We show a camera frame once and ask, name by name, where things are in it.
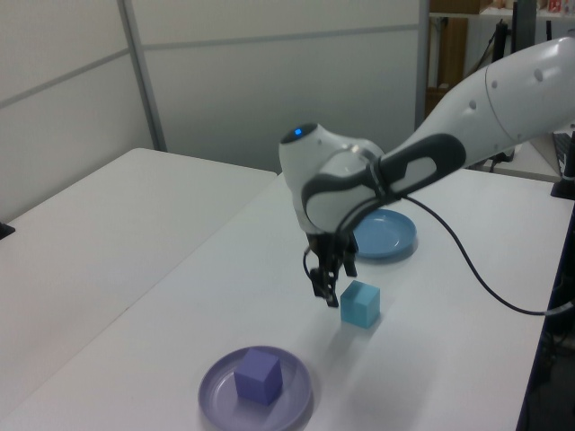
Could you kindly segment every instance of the blue plate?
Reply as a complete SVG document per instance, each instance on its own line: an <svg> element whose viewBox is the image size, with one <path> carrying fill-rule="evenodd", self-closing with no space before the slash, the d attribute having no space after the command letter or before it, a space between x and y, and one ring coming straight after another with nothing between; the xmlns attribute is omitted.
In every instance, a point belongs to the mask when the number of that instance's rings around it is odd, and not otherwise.
<svg viewBox="0 0 575 431"><path fill-rule="evenodd" d="M358 242L360 258L382 259L411 247L417 230L405 215L389 209L377 209L367 215L353 233Z"/></svg>
<svg viewBox="0 0 575 431"><path fill-rule="evenodd" d="M283 431L290 429L312 401L312 382L305 365L277 347L254 346L279 358L283 386L269 406L237 396L234 369L249 347L219 359L206 373L198 391L199 407L208 420L224 431Z"/></svg>

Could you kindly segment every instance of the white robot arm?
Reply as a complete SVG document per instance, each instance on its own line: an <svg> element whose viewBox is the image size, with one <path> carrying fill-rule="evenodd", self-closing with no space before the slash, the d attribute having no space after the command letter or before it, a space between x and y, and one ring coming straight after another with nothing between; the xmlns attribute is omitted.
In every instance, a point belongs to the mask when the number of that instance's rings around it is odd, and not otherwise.
<svg viewBox="0 0 575 431"><path fill-rule="evenodd" d="M575 39L563 38L469 76L389 154L318 124L291 130L279 159L299 224L319 258L310 274L315 295L338 306L338 271L343 264L356 276L352 230L364 215L574 118Z"/></svg>

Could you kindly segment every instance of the black stand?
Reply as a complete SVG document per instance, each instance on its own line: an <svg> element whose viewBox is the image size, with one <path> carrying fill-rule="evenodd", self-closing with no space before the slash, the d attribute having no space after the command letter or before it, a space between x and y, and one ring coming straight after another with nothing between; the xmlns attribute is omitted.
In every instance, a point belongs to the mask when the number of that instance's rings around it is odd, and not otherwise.
<svg viewBox="0 0 575 431"><path fill-rule="evenodd" d="M553 185L551 196L575 200L575 132L571 136L563 177Z"/></svg>
<svg viewBox="0 0 575 431"><path fill-rule="evenodd" d="M16 232L16 230L13 227L9 226L8 224L0 223L0 240L14 232Z"/></svg>

